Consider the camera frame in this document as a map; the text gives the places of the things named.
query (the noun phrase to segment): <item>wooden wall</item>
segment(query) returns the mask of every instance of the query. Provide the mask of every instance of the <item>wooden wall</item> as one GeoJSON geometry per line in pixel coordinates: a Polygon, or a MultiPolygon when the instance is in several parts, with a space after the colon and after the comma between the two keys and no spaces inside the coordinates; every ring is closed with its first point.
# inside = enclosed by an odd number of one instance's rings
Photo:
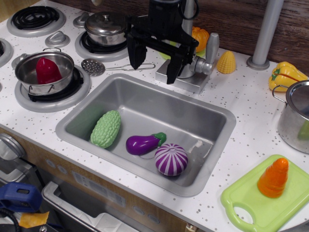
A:
{"type": "Polygon", "coordinates": [[[0,22],[39,0],[0,0],[0,22]]]}
{"type": "MultiPolygon", "coordinates": [[[[116,11],[146,15],[148,0],[103,0],[95,6],[91,0],[52,0],[88,12],[116,11]]],[[[253,55],[263,21],[267,0],[199,0],[200,14],[194,26],[217,32],[220,47],[253,55]]],[[[268,53],[275,62],[289,61],[309,75],[309,1],[285,0],[268,53]]]]}

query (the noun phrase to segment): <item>white speckled countertop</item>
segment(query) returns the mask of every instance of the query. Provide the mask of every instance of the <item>white speckled countertop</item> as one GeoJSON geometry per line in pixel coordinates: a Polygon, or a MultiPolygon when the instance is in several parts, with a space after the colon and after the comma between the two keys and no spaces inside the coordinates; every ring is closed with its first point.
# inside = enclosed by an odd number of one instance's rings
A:
{"type": "MultiPolygon", "coordinates": [[[[66,23],[60,31],[69,35],[71,42],[62,48],[70,55],[75,64],[80,65],[83,58],[77,55],[74,42],[84,32],[73,26],[73,20],[82,11],[49,1],[40,1],[36,5],[48,5],[61,10],[66,23]]],[[[306,154],[288,146],[277,132],[277,123],[284,104],[272,97],[268,89],[268,78],[276,63],[271,62],[265,71],[255,71],[247,67],[248,56],[234,53],[237,69],[232,74],[221,74],[214,69],[210,81],[200,95],[193,94],[155,80],[154,70],[125,72],[154,85],[171,89],[192,98],[208,102],[230,110],[237,119],[231,137],[215,166],[204,189],[194,197],[180,197],[119,168],[91,153],[60,140],[55,128],[57,123],[73,107],[55,113],[36,113],[21,107],[15,99],[14,89],[17,83],[11,62],[23,53],[40,52],[45,46],[45,38],[21,38],[11,35],[6,21],[0,23],[0,38],[10,42],[14,48],[11,60],[0,68],[0,126],[35,143],[70,162],[140,196],[179,218],[196,225],[205,231],[238,232],[227,218],[220,203],[224,189],[273,154],[281,154],[309,173],[309,158],[306,154]]],[[[219,49],[218,58],[224,50],[219,49]]],[[[153,62],[157,67],[164,63],[158,52],[148,49],[145,62],[153,62]]],[[[114,67],[128,64],[128,58],[116,62],[106,62],[105,66],[114,67]]],[[[91,91],[108,75],[108,71],[98,77],[91,77],[91,91]]],[[[309,205],[301,209],[281,230],[305,223],[309,218],[309,205]]]]}

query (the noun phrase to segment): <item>cutting board handle hole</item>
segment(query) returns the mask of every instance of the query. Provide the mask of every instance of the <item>cutting board handle hole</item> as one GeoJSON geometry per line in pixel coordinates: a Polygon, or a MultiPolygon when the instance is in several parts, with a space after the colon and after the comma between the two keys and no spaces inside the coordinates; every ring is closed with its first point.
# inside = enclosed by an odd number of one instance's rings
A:
{"type": "Polygon", "coordinates": [[[253,218],[248,211],[237,206],[234,206],[234,211],[241,220],[249,224],[253,224],[253,218]]]}

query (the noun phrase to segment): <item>green bitter melon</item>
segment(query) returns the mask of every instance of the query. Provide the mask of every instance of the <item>green bitter melon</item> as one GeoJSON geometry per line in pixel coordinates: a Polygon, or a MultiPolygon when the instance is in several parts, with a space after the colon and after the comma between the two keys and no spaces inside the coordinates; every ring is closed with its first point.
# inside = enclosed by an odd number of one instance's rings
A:
{"type": "Polygon", "coordinates": [[[105,113],[98,121],[90,135],[90,142],[107,148],[114,142],[121,124],[120,114],[116,110],[105,113]]]}

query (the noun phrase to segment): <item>sink basin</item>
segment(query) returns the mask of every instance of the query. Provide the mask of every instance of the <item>sink basin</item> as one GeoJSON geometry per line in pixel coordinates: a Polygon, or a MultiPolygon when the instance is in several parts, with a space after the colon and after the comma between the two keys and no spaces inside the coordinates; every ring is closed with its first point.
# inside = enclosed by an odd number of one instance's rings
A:
{"type": "Polygon", "coordinates": [[[194,196],[202,191],[236,125],[234,115],[171,90],[126,74],[107,77],[57,125],[59,138],[108,160],[167,191],[194,196]],[[121,127],[113,144],[103,149],[90,143],[90,134],[103,114],[117,110],[121,127]],[[134,156],[126,150],[132,135],[163,132],[165,143],[182,146],[189,163],[179,176],[161,174],[155,150],[134,156]]]}

